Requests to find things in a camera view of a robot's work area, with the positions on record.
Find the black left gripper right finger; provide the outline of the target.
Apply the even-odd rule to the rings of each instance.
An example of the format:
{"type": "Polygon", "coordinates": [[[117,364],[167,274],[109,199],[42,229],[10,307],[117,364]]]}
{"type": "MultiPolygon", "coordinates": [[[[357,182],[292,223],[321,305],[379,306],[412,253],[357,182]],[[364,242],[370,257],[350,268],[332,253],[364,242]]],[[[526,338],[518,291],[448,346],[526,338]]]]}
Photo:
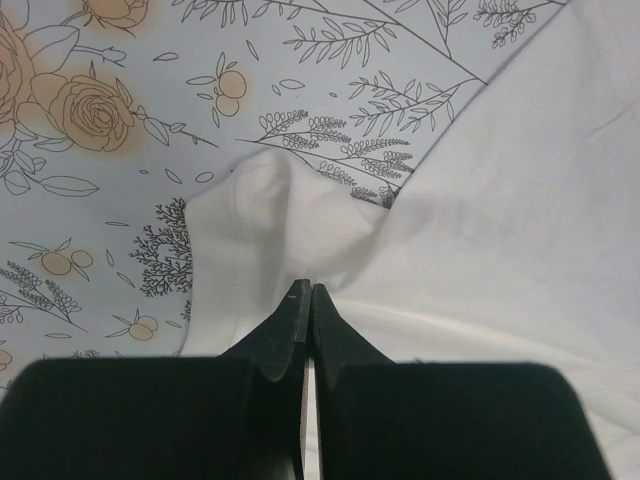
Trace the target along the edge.
{"type": "Polygon", "coordinates": [[[579,399],[533,363],[397,363],[312,291],[324,479],[607,479],[579,399]]]}

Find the white t shirt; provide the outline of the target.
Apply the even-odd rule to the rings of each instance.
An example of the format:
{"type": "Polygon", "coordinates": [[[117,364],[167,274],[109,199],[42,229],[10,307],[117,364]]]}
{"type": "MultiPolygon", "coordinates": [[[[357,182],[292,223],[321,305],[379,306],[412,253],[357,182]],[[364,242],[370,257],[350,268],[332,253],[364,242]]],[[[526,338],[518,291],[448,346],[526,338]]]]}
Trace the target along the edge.
{"type": "Polygon", "coordinates": [[[572,1],[390,209],[267,150],[192,199],[183,351],[227,350],[301,278],[395,360],[529,360],[639,475],[639,5],[572,1]]]}

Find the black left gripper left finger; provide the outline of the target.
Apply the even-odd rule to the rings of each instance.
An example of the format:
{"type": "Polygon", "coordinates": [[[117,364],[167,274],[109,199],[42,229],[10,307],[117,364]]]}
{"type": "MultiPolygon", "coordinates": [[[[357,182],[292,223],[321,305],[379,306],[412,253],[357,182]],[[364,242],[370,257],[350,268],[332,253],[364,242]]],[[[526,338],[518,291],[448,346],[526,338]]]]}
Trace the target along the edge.
{"type": "Polygon", "coordinates": [[[214,357],[51,359],[1,403],[5,479],[300,479],[311,286],[214,357]]]}

